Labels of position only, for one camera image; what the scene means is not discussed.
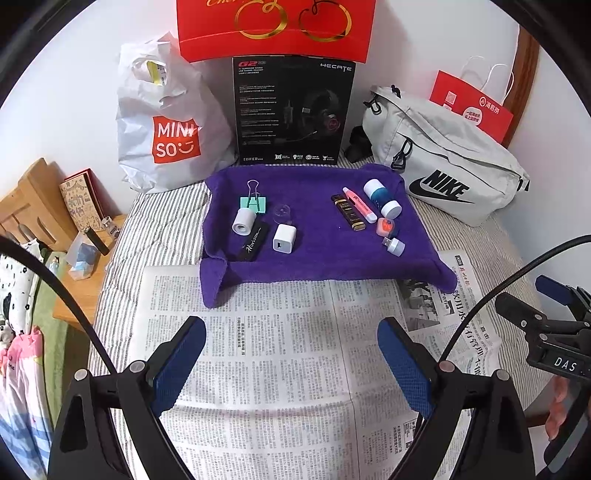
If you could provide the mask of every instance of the white usb adapter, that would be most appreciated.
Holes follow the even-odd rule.
[[[281,224],[273,238],[273,250],[282,254],[290,254],[296,241],[296,227]]]

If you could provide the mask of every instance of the newspaper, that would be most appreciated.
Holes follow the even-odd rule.
[[[451,295],[416,281],[244,284],[223,292],[217,309],[203,305],[198,266],[146,267],[130,359],[147,359],[189,315],[207,327],[175,407],[160,418],[195,478],[387,479],[417,413],[379,350],[379,321],[395,317],[438,358],[482,297],[465,252],[440,256],[459,279]],[[500,344],[483,310],[450,360],[490,375]],[[438,478],[450,476],[468,424],[464,412]]]

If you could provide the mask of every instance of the pink highlighter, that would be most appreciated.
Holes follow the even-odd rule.
[[[371,211],[362,199],[359,198],[359,195],[352,190],[349,190],[347,187],[343,188],[343,193],[347,197],[347,200],[357,208],[358,212],[363,215],[369,223],[375,223],[378,221],[378,216]]]

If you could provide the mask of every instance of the headset image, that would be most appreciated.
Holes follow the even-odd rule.
[[[283,109],[283,123],[287,128],[291,128],[294,123],[293,110],[291,100],[288,100]],[[294,143],[308,138],[329,137],[336,134],[342,125],[337,94],[329,89],[315,90],[306,95],[297,119],[301,137],[295,140],[276,138],[275,143]]]

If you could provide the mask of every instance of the nike logo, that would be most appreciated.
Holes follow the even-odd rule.
[[[437,190],[439,193],[425,190],[423,185],[430,187],[433,190]],[[474,203],[468,202],[467,200],[460,200],[458,198],[458,195],[463,195],[470,190],[469,186],[464,185],[462,182],[450,177],[440,170],[435,170],[429,177],[415,180],[408,186],[408,189],[411,193],[419,197],[447,200],[449,202]]]

